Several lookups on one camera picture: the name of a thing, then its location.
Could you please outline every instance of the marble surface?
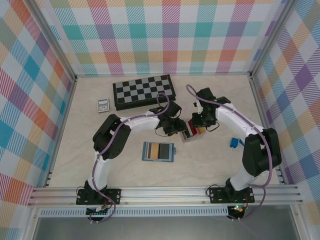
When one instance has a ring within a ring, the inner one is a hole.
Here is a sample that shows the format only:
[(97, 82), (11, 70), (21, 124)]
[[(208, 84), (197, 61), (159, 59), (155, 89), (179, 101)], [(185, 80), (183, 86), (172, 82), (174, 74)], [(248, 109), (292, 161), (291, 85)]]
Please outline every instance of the marble surface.
[[(79, 78), (64, 129), (59, 152), (50, 180), (50, 187), (83, 186), (91, 175), (94, 163), (92, 137), (109, 114), (131, 117), (156, 105), (116, 111), (112, 83), (138, 79), (136, 76)], [(246, 117), (261, 124), (258, 110), (246, 75), (171, 76), (176, 103), (182, 107), (180, 118), (188, 120), (197, 109), (186, 84), (196, 90), (210, 87), (216, 97), (225, 96)], [(98, 113), (97, 100), (109, 98), (110, 112)], [(162, 129), (157, 133), (164, 134)], [(182, 143), (179, 135), (160, 137), (154, 130), (131, 134), (122, 153), (113, 161), (108, 175), (109, 187), (208, 186), (224, 185), (242, 165), (243, 146), (230, 148), (232, 137), (228, 127), (220, 123), (214, 132), (202, 139)], [(174, 162), (142, 161), (144, 142), (174, 143)], [(268, 174), (259, 176), (257, 184), (265, 183)], [(271, 184), (278, 184), (273, 171)]]

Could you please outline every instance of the chessboard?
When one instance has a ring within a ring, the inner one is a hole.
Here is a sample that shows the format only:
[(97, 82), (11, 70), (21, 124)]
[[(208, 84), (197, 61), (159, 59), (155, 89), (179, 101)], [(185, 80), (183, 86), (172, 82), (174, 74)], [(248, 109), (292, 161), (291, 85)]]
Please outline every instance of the chessboard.
[[(158, 93), (164, 93), (170, 100), (176, 100), (176, 92), (169, 74), (116, 82), (112, 86), (117, 111), (156, 104)], [(160, 103), (166, 101), (166, 97), (159, 97)]]

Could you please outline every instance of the purple cable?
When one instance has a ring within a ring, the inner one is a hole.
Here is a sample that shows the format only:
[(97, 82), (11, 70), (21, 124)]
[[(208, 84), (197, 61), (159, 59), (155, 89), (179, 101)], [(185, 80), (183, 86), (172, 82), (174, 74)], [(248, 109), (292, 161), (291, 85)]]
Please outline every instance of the purple cable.
[(245, 121), (251, 128), (253, 128), (258, 134), (259, 136), (262, 138), (262, 141), (265, 145), (265, 148), (266, 148), (266, 152), (268, 154), (268, 159), (269, 159), (269, 175), (268, 175), (268, 179), (266, 180), (265, 184), (263, 185), (256, 185), (256, 184), (252, 184), (250, 186), (252, 187), (255, 187), (255, 188), (262, 188), (263, 189), (263, 197), (262, 197), (262, 200), (260, 202), (260, 204), (257, 206), (257, 208), (255, 209), (255, 211), (249, 213), (247, 216), (243, 217), (242, 219), (246, 219), (250, 216), (252, 216), (254, 213), (256, 213), (258, 211), (258, 209), (261, 207), (261, 205), (263, 204), (263, 202), (265, 201), (265, 198), (266, 198), (266, 189), (265, 187), (270, 183), (271, 181), (271, 177), (272, 177), (272, 169), (273, 169), (273, 164), (272, 164), (272, 156), (271, 156), (271, 151), (270, 151), (270, 147), (268, 145), (268, 142), (265, 138), (265, 136), (263, 136), (263, 134), (249, 121), (247, 120), (246, 117), (244, 117), (241, 113), (235, 111), (234, 109), (232, 109), (231, 107), (228, 107), (224, 104), (221, 104), (219, 102), (215, 102), (215, 101), (210, 101), (210, 100), (206, 100), (206, 99), (203, 99), (199, 96), (197, 96), (197, 92), (196, 90), (190, 85), (190, 84), (187, 84), (186, 85), (186, 90), (193, 96), (195, 97), (196, 99), (200, 100), (200, 101), (203, 101), (203, 102), (206, 102), (206, 103), (209, 103), (209, 104), (214, 104), (214, 105), (218, 105), (222, 108), (225, 108), (225, 109), (228, 109), (229, 111), (232, 111), (234, 114), (236, 114), (239, 118), (241, 118), (243, 121)]
[(112, 213), (111, 213), (109, 216), (103, 218), (102, 220), (96, 221), (97, 224), (107, 221), (107, 220), (110, 219), (110, 218), (112, 217), (112, 215), (115, 214), (115, 212), (116, 212), (116, 204), (115, 204), (115, 202), (114, 202), (110, 197), (104, 195), (104, 194), (98, 189), (98, 187), (97, 187), (97, 185), (96, 185), (96, 182), (95, 182), (95, 171), (96, 171), (96, 167), (97, 167), (97, 164), (98, 164), (98, 159), (100, 158), (100, 156), (101, 156), (102, 154), (104, 154), (104, 153), (110, 148), (110, 146), (111, 146), (111, 144), (113, 143), (113, 141), (114, 141), (114, 139), (115, 139), (115, 137), (116, 137), (119, 129), (120, 129), (121, 126), (124, 125), (126, 122), (128, 122), (128, 121), (130, 121), (130, 120), (133, 120), (133, 119), (137, 119), (137, 118), (156, 117), (156, 116), (159, 116), (159, 115), (165, 113), (165, 112), (168, 110), (170, 100), (169, 100), (169, 97), (168, 97), (166, 94), (164, 94), (164, 93), (162, 93), (162, 92), (158, 93), (158, 95), (156, 96), (156, 101), (157, 101), (157, 103), (159, 104), (159, 106), (161, 107), (160, 102), (159, 102), (159, 96), (161, 96), (161, 95), (165, 96), (165, 97), (166, 97), (166, 101), (167, 101), (167, 105), (165, 106), (165, 108), (164, 108), (163, 111), (158, 112), (158, 113), (155, 113), (155, 114), (151, 114), (151, 115), (143, 114), (143, 115), (138, 115), (138, 116), (132, 116), (132, 117), (129, 117), (128, 119), (124, 120), (123, 122), (121, 122), (121, 123), (118, 125), (118, 127), (116, 128), (116, 130), (114, 131), (113, 136), (111, 137), (111, 140), (109, 141), (108, 145), (96, 156), (96, 160), (95, 160), (95, 162), (94, 162), (93, 169), (92, 169), (92, 174), (91, 174), (93, 187), (94, 187), (94, 189), (95, 189), (101, 196), (103, 196), (105, 199), (109, 200), (109, 201), (113, 204), (113, 211), (112, 211)]

